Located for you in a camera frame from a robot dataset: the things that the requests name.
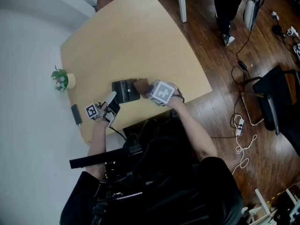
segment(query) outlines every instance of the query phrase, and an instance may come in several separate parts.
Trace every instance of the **wooden floor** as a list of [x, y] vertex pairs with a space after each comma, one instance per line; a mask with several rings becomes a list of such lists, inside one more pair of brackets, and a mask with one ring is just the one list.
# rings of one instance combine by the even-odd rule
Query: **wooden floor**
[[[98, 8], [111, 1], [99, 0]], [[178, 0], [158, 1], [189, 41], [213, 89], [210, 94], [187, 104], [191, 113], [211, 136], [233, 136], [235, 129], [229, 126], [229, 121], [241, 87], [233, 82], [231, 69], [237, 65], [236, 52], [246, 42], [249, 33], [242, 19], [246, 2], [242, 2], [231, 24], [231, 34], [236, 40], [229, 47], [225, 47], [217, 28], [214, 0], [186, 0], [186, 23], [180, 20]], [[252, 77], [264, 76], [278, 64], [283, 69], [298, 69], [291, 53], [271, 33], [271, 27], [276, 24], [270, 16], [272, 10], [278, 13], [279, 23], [284, 31], [291, 25], [300, 29], [300, 18], [293, 12], [292, 2], [292, 0], [266, 0], [262, 6], [250, 41], [239, 54]], [[234, 75], [237, 79], [241, 79], [238, 71]], [[256, 99], [249, 99], [248, 102], [252, 107], [251, 113], [258, 115]], [[248, 146], [252, 136], [257, 134], [257, 140], [251, 149], [245, 151], [245, 158], [250, 159], [248, 166], [245, 169], [237, 168], [233, 175], [244, 203], [248, 205], [257, 202], [255, 188], [260, 190], [265, 200], [269, 200], [291, 184], [299, 182], [300, 158], [287, 139], [282, 135], [276, 136], [275, 132], [267, 131], [263, 123], [252, 127], [241, 102], [237, 104], [236, 112], [241, 113], [245, 119], [242, 136], [238, 138], [241, 146]], [[235, 153], [237, 146], [235, 138], [214, 139], [214, 142], [219, 156], [232, 171], [240, 161], [240, 155]]]

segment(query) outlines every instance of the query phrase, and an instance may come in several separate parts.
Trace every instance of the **hand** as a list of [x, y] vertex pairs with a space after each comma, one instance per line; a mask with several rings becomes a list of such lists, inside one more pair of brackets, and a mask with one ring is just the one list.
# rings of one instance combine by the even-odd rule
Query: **hand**
[[[100, 109], [104, 111], [106, 107], [107, 107], [107, 103], [104, 102], [101, 105]], [[107, 128], [108, 122], [104, 119], [104, 117], [98, 117], [95, 120], [95, 126], [98, 126], [98, 125], [100, 125], [101, 127]]]
[[[174, 95], [179, 95], [176, 85], [173, 83], [170, 83], [170, 82], [169, 82], [169, 84], [176, 88], [174, 91]], [[175, 109], [176, 111], [184, 106], [184, 104], [182, 102], [182, 98], [180, 98], [180, 97], [171, 97], [169, 102], [166, 105], [170, 108]]]

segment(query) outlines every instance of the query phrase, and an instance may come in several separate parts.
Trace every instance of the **chair leg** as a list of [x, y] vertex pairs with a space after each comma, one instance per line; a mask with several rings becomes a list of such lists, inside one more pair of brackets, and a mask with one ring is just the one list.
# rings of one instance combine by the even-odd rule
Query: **chair leg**
[[254, 92], [242, 92], [241, 93], [242, 101], [243, 101], [244, 107], [246, 109], [246, 113], [247, 113], [247, 117], [249, 119], [249, 122], [250, 122], [250, 124], [252, 126], [256, 126], [256, 125], [260, 124], [263, 121], [263, 118], [261, 120], [259, 120], [257, 123], [253, 123], [252, 122], [252, 120], [250, 118], [250, 115], [249, 115], [249, 112], [248, 112], [248, 109], [247, 109], [247, 106], [246, 106], [246, 103], [245, 103], [244, 94], [254, 95], [256, 97], [261, 97], [261, 98], [263, 98], [263, 94], [261, 94], [261, 93], [254, 93]]
[[183, 23], [187, 21], [186, 0], [178, 0], [180, 8], [180, 16]]

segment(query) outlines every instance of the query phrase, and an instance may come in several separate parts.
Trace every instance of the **black office chair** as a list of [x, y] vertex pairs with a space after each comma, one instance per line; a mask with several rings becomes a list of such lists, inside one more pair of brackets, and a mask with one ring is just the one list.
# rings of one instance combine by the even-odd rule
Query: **black office chair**
[[[292, 104], [292, 97], [285, 79], [285, 74], [295, 77], [297, 102]], [[247, 116], [252, 126], [264, 121], [266, 129], [280, 132], [289, 140], [300, 156], [300, 78], [295, 70], [282, 71], [280, 66], [273, 68], [256, 84], [253, 85], [254, 93], [242, 93]], [[253, 94], [257, 96], [263, 119], [253, 123], [249, 116], [244, 96]]]

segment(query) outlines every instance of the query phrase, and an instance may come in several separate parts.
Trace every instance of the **white cable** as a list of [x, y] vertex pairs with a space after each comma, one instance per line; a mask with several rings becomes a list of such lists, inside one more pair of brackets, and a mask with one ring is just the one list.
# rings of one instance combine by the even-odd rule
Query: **white cable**
[[237, 132], [238, 132], [238, 129], [239, 129], [239, 128], [236, 126], [236, 122], [235, 122], [235, 118], [236, 118], [236, 117], [240, 117], [240, 119], [242, 119], [242, 116], [241, 116], [241, 115], [236, 115], [236, 116], [234, 117], [234, 119], [233, 119], [234, 125], [235, 125], [235, 127], [236, 127], [236, 131], [235, 131], [236, 138], [235, 138], [235, 139], [236, 139], [236, 143], [237, 143], [237, 145], [238, 145], [238, 146], [235, 148], [235, 151], [236, 151], [236, 154], [240, 154], [241, 152], [242, 152], [243, 154], [242, 154], [242, 157], [240, 158], [240, 163], [234, 168], [232, 174], [235, 172], [235, 169], [237, 169], [237, 167], [240, 167], [241, 169], [243, 169], [243, 168], [245, 168], [245, 167], [248, 165], [248, 163], [249, 163], [249, 158], [245, 158], [245, 159], [243, 160], [244, 155], [245, 155], [244, 150], [249, 149], [249, 148], [251, 147], [252, 143], [253, 143], [253, 142], [256, 140], [256, 138], [257, 138], [257, 135], [254, 134], [253, 137], [252, 137], [252, 141], [251, 141], [251, 143], [249, 144], [249, 146], [247, 146], [246, 148], [243, 148], [243, 147], [238, 143]]

